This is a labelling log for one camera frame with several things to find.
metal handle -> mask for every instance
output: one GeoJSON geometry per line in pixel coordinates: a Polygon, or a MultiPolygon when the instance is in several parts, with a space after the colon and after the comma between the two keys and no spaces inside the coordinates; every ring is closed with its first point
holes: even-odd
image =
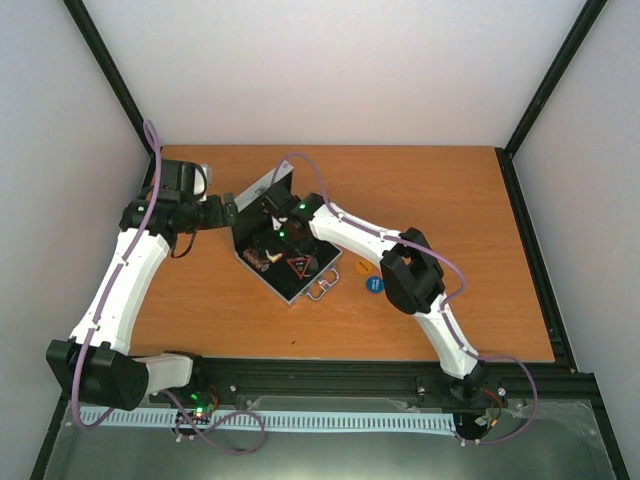
{"type": "Polygon", "coordinates": [[[329,282],[325,278],[321,278],[321,279],[318,280],[317,283],[318,283],[318,285],[320,285],[320,289],[322,290],[320,295],[318,295],[316,297],[311,293],[311,288],[309,288],[309,290],[307,290],[307,297],[309,297],[314,302],[317,302],[322,297],[324,297],[324,294],[327,293],[329,290],[331,290],[331,287],[333,287],[336,283],[338,283],[338,280],[340,280],[340,274],[338,273],[338,270],[336,269],[335,266],[331,267],[331,269],[327,270],[327,271],[333,272],[333,274],[336,276],[336,278],[332,282],[329,282]]]}

black aluminum profile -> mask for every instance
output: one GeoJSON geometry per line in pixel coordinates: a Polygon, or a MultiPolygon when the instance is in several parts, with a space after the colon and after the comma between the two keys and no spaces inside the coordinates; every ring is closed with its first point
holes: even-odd
{"type": "Polygon", "coordinates": [[[49,460],[51,459],[51,454],[53,453],[53,448],[56,444],[60,427],[62,426],[64,414],[67,411],[68,403],[69,401],[64,395],[61,395],[58,399],[53,416],[51,417],[51,422],[49,423],[49,428],[42,441],[40,452],[38,452],[33,470],[31,470],[30,480],[42,480],[45,476],[47,465],[49,465],[49,460]]]}
{"type": "Polygon", "coordinates": [[[507,158],[510,160],[513,160],[513,157],[515,157],[516,152],[522,145],[522,142],[524,142],[538,115],[540,115],[547,100],[549,100],[553,90],[556,88],[556,85],[558,85],[569,63],[571,63],[580,45],[582,45],[582,41],[586,38],[606,3],[607,0],[587,0],[585,2],[571,30],[569,30],[569,34],[553,59],[549,70],[547,70],[546,75],[542,79],[538,90],[522,115],[518,126],[511,135],[509,143],[507,143],[505,147],[507,158]]]}
{"type": "Polygon", "coordinates": [[[567,365],[569,368],[576,369],[576,362],[571,351],[571,345],[569,344],[569,337],[562,322],[562,316],[560,315],[560,309],[558,308],[558,303],[553,293],[549,273],[544,264],[527,204],[522,195],[518,175],[516,174],[513,162],[507,157],[505,150],[496,148],[496,155],[498,156],[502,179],[507,190],[507,195],[509,196],[516,226],[520,233],[520,240],[522,241],[522,247],[524,248],[524,253],[527,258],[529,271],[531,272],[531,278],[538,297],[538,303],[542,311],[542,317],[547,327],[555,361],[557,364],[567,365]]]}
{"type": "MultiPolygon", "coordinates": [[[[528,363],[541,399],[588,401],[617,479],[629,478],[600,390],[593,374],[558,364],[528,363]]],[[[491,373],[504,382],[510,398],[531,398],[531,386],[520,367],[492,363],[491,373]]],[[[254,360],[205,358],[200,375],[214,384],[220,402],[244,409],[261,397],[385,398],[449,413],[466,411],[422,396],[420,379],[442,375],[438,362],[368,362],[344,360],[254,360]]],[[[162,398],[152,401],[163,403],[162,398]]]]}
{"type": "MultiPolygon", "coordinates": [[[[140,113],[131,92],[129,92],[129,88],[124,83],[124,79],[122,78],[122,75],[120,75],[120,71],[118,70],[116,63],[113,61],[107,46],[102,41],[100,32],[98,32],[95,23],[93,23],[93,19],[91,18],[91,15],[89,15],[87,7],[84,5],[82,0],[64,0],[64,4],[71,15],[71,18],[73,18],[73,21],[78,27],[78,30],[82,34],[89,50],[91,50],[93,57],[100,66],[107,82],[109,82],[109,85],[120,102],[124,113],[129,118],[129,122],[131,122],[131,125],[138,135],[138,138],[140,138],[142,145],[147,153],[152,156],[153,150],[147,142],[144,130],[142,129],[144,118],[140,113]]],[[[150,161],[149,168],[147,169],[143,181],[143,186],[151,184],[153,171],[154,163],[153,161],[150,161]]]]}

wire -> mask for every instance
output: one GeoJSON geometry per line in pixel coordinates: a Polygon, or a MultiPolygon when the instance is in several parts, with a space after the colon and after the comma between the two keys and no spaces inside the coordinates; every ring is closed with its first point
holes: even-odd
{"type": "Polygon", "coordinates": [[[211,398],[213,399],[213,411],[215,412],[220,406],[220,400],[218,400],[218,392],[216,391],[216,387],[214,385],[211,385],[211,388],[208,388],[207,392],[209,392],[209,395],[211,395],[211,398]]]}
{"type": "MultiPolygon", "coordinates": [[[[194,415],[193,415],[193,414],[191,414],[191,415],[189,415],[189,417],[191,418],[191,420],[193,420],[194,415]]],[[[184,425],[185,423],[187,423],[187,421],[184,419],[184,417],[182,417],[182,418],[180,418],[180,421],[178,421],[178,423],[176,423],[176,426],[175,426],[173,429],[171,429],[171,431],[172,431],[173,433],[175,433],[176,437],[180,437],[180,435],[182,435],[182,434],[180,433],[180,427],[181,427],[182,425],[184,425]]]]}
{"type": "MultiPolygon", "coordinates": [[[[160,139],[158,138],[158,132],[153,126],[153,123],[151,123],[149,120],[144,121],[144,123],[142,124],[142,128],[144,130],[145,137],[147,138],[147,142],[149,143],[149,145],[154,151],[155,163],[156,163],[155,175],[156,175],[156,179],[159,179],[160,171],[162,168],[162,152],[160,150],[161,144],[160,144],[160,139]]],[[[144,214],[144,217],[142,217],[142,221],[140,222],[138,231],[133,237],[133,240],[131,240],[131,243],[129,244],[125,252],[122,254],[122,260],[124,262],[126,262],[131,256],[131,253],[133,252],[134,248],[136,248],[136,245],[138,244],[138,242],[140,241],[140,238],[142,237],[142,234],[144,233],[144,229],[149,223],[149,219],[151,218],[151,213],[153,212],[153,209],[156,205],[156,200],[158,198],[159,190],[160,190],[160,182],[156,181],[153,186],[153,190],[151,192],[149,207],[147,208],[147,211],[144,214]]],[[[96,328],[98,327],[98,322],[100,321],[102,310],[104,309],[104,306],[107,303],[109,294],[111,293],[111,290],[113,289],[113,285],[116,283],[116,280],[118,279],[118,275],[122,271],[123,266],[124,266],[124,263],[119,263],[118,265],[116,265],[113,272],[111,273],[111,276],[109,277],[109,280],[107,280],[107,284],[105,285],[105,288],[102,291],[102,295],[100,296],[100,299],[98,300],[98,304],[96,305],[96,311],[93,314],[93,318],[92,318],[92,322],[96,325],[96,328]]],[[[89,345],[91,344],[91,339],[93,338],[93,334],[95,333],[96,328],[90,328],[87,330],[84,343],[82,344],[82,347],[80,347],[80,353],[78,354],[78,359],[76,361],[76,368],[73,372],[73,380],[71,383],[71,414],[73,416],[73,421],[75,422],[77,427],[80,428],[81,430],[90,430],[92,428],[97,427],[113,411],[112,408],[107,409],[107,411],[104,412],[100,416],[100,418],[98,418],[98,420],[96,420],[92,424],[84,423],[82,421],[82,418],[80,418],[79,395],[80,395],[80,380],[82,378],[82,368],[84,366],[84,361],[87,356],[87,351],[89,350],[89,345]]]]}
{"type": "Polygon", "coordinates": [[[208,427],[206,430],[201,430],[195,423],[193,423],[191,416],[186,411],[182,403],[180,403],[180,400],[178,400],[178,398],[173,393],[171,393],[169,390],[161,390],[161,392],[164,393],[167,397],[169,397],[169,399],[173,402],[173,404],[182,414],[183,421],[178,425],[178,427],[182,423],[184,423],[184,421],[186,421],[186,423],[191,425],[191,428],[193,428],[193,431],[196,433],[196,435],[198,435],[202,440],[204,440],[206,443],[208,443],[213,448],[215,448],[216,450],[222,453],[226,453],[227,455],[247,455],[249,453],[253,453],[256,450],[258,450],[258,448],[260,448],[264,443],[264,439],[266,438],[266,435],[267,435],[264,420],[260,417],[260,415],[258,415],[255,412],[252,412],[250,410],[236,410],[235,412],[231,412],[230,414],[219,418],[218,420],[216,420],[216,422],[213,425],[208,427]],[[258,425],[260,427],[260,438],[258,438],[258,441],[256,441],[256,443],[254,443],[253,446],[247,448],[246,450],[232,450],[229,448],[225,448],[221,445],[218,445],[213,440],[206,437],[207,433],[212,432],[223,423],[227,422],[228,420],[231,420],[234,417],[238,417],[240,415],[247,415],[248,417],[251,417],[258,422],[258,425]]]}
{"type": "Polygon", "coordinates": [[[196,234],[198,233],[198,230],[194,230],[193,232],[191,232],[191,240],[189,240],[189,245],[187,246],[187,249],[182,252],[180,255],[176,255],[176,247],[178,246],[177,242],[176,244],[171,247],[171,258],[182,258],[182,257],[186,257],[187,254],[191,251],[191,247],[193,247],[193,242],[195,242],[196,240],[196,234]]]}
{"type": "MultiPolygon", "coordinates": [[[[324,204],[327,207],[327,209],[329,210],[329,212],[331,212],[332,215],[341,218],[341,220],[343,222],[345,222],[347,225],[351,225],[352,227],[355,227],[359,230],[362,230],[363,232],[368,233],[369,235],[373,235],[374,237],[378,237],[380,236],[380,232],[377,230],[374,230],[373,228],[370,228],[366,225],[362,225],[359,222],[356,222],[352,219],[350,219],[347,215],[340,215],[338,213],[338,211],[333,207],[333,205],[331,204],[331,202],[329,201],[329,197],[327,196],[327,189],[326,186],[324,184],[324,180],[322,178],[322,174],[320,173],[320,170],[318,169],[318,166],[316,165],[316,163],[307,155],[305,155],[304,153],[301,152],[295,152],[295,153],[290,153],[288,155],[285,155],[280,162],[278,163],[278,165],[276,166],[274,172],[273,172],[273,176],[271,177],[271,185],[273,185],[276,182],[276,179],[278,178],[278,171],[280,170],[280,168],[282,167],[282,165],[289,160],[290,158],[294,158],[294,157],[300,157],[303,158],[304,160],[307,161],[307,163],[311,166],[311,169],[313,170],[313,173],[316,177],[316,181],[318,182],[318,186],[320,187],[320,194],[322,195],[322,199],[324,200],[324,204]]],[[[447,329],[449,330],[449,332],[451,333],[454,341],[458,344],[458,347],[460,347],[460,349],[465,352],[467,355],[469,355],[471,358],[474,358],[475,360],[481,360],[484,362],[489,362],[489,361],[493,361],[493,360],[511,360],[512,362],[518,364],[518,366],[522,369],[522,371],[524,372],[524,374],[527,377],[527,380],[529,380],[529,385],[531,386],[531,391],[533,392],[533,410],[531,412],[531,416],[527,419],[527,421],[515,432],[506,435],[502,438],[499,438],[497,440],[490,440],[490,441],[483,441],[478,443],[479,445],[497,445],[499,443],[505,442],[507,440],[510,440],[513,437],[516,437],[520,434],[522,434],[524,431],[526,431],[530,426],[531,423],[533,422],[533,419],[538,411],[538,405],[539,405],[539,400],[538,400],[538,389],[536,388],[536,383],[533,380],[533,376],[531,375],[531,372],[529,371],[529,369],[527,368],[527,366],[521,362],[519,359],[517,359],[516,357],[514,357],[513,355],[491,355],[488,357],[482,356],[482,355],[478,355],[475,354],[471,351],[469,351],[469,349],[467,348],[467,346],[464,344],[464,342],[460,339],[460,337],[458,336],[457,332],[455,331],[455,329],[453,328],[453,325],[451,323],[451,320],[449,319],[445,307],[456,297],[458,297],[459,295],[461,295],[466,289],[467,289],[467,279],[465,278],[464,274],[462,273],[462,271],[453,263],[451,262],[449,259],[445,258],[444,256],[440,255],[437,252],[434,252],[433,250],[431,250],[430,248],[424,247],[422,245],[419,245],[417,243],[413,243],[410,242],[408,240],[405,240],[403,238],[400,237],[396,237],[393,235],[384,235],[382,237],[383,240],[389,240],[391,242],[396,242],[399,243],[401,245],[404,245],[405,247],[409,247],[409,248],[413,248],[415,250],[419,250],[423,253],[426,253],[427,255],[430,255],[431,257],[435,258],[436,260],[439,260],[440,262],[444,263],[445,265],[447,265],[449,268],[451,268],[455,274],[460,278],[460,288],[458,288],[456,291],[454,291],[452,294],[447,295],[442,302],[440,303],[440,313],[442,314],[445,324],[447,326],[447,329]]],[[[456,437],[459,440],[464,441],[464,439],[462,437],[460,437],[458,435],[458,433],[455,434],[456,437]]]]}
{"type": "Polygon", "coordinates": [[[492,400],[494,400],[496,402],[496,404],[498,405],[498,408],[499,408],[498,415],[496,415],[496,417],[495,417],[495,419],[498,420],[500,418],[500,415],[502,415],[502,408],[503,408],[502,400],[500,400],[498,398],[498,396],[495,393],[493,393],[492,391],[490,391],[490,390],[483,390],[483,392],[487,397],[489,397],[492,400]]]}

warning triangle label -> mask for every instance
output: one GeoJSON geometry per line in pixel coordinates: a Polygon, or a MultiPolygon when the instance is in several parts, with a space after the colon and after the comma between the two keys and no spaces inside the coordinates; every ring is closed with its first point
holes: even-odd
{"type": "Polygon", "coordinates": [[[289,258],[287,259],[287,263],[302,280],[304,278],[304,274],[307,273],[307,269],[309,268],[312,259],[313,257],[289,258]]]}

wooden table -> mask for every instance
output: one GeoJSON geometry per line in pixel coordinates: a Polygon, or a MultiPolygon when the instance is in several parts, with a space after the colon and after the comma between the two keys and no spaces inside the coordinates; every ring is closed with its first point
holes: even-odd
{"type": "MultiPolygon", "coordinates": [[[[489,147],[168,146],[166,158],[207,163],[212,192],[239,194],[287,153],[319,165],[332,201],[377,225],[422,230],[466,274],[453,302],[484,354],[553,361],[495,152],[489,147]]],[[[293,191],[318,191],[294,160],[293,191]]],[[[178,251],[184,248],[181,238],[178,251]]],[[[341,279],[320,302],[287,307],[234,257],[228,229],[198,234],[193,251],[167,259],[136,322],[132,354],[186,350],[209,356],[437,360],[411,316],[368,293],[345,252],[341,279]]],[[[459,286],[445,267],[447,290],[459,286]]]]}

